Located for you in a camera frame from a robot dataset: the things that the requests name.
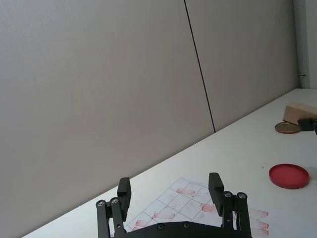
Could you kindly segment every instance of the red lid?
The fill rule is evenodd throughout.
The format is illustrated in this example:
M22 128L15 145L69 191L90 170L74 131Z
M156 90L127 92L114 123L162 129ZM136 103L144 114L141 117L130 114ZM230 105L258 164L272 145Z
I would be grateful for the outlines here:
M275 165L269 170L268 174L273 184L283 188L298 189L309 184L308 172L297 165Z

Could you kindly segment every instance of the bolt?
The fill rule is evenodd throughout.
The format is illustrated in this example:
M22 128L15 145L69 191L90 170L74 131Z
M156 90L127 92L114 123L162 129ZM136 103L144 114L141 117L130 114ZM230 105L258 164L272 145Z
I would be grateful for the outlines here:
M164 225L163 225L163 224L161 224L161 223L160 223L160 224L158 224L158 229L159 229L159 230L164 230Z
M188 222L184 223L184 228L186 228L186 229L189 228L189 223Z
M225 197L231 197L231 193L230 193L230 192L226 192L226 193L224 194L224 196L225 196Z
M238 195L240 198L246 198L246 195L244 193L239 193Z
M118 202L117 198L114 198L113 200L111 200L111 203L117 203L117 202Z

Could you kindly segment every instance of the wooden block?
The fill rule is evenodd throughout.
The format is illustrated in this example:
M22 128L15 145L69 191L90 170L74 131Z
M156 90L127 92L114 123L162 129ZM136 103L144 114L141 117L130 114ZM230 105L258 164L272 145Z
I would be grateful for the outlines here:
M302 103L288 104L283 120L298 125L299 119L317 119L317 108Z

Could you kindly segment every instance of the table surface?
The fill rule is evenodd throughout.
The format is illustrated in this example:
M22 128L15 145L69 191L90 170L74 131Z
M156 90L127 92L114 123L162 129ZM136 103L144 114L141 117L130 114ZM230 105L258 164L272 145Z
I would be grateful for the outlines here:
M267 210L286 211L314 222L317 212L317 136L312 131L285 135L274 130L290 102L317 107L317 90L295 89L132 178L127 224L178 178L207 184L210 172L220 174L225 190L247 193L249 203L260 204ZM311 176L310 184L298 190L272 184L268 170L280 163L306 168ZM117 187L111 189L24 237L98 237L95 203L100 199L109 201L116 196L116 190Z

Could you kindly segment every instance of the red plastic lid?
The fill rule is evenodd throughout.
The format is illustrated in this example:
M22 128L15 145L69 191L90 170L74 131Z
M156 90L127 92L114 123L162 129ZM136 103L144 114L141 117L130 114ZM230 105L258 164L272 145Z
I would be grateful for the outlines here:
M268 174L273 184L283 188L298 189L309 184L308 172L297 165L275 165L269 170Z

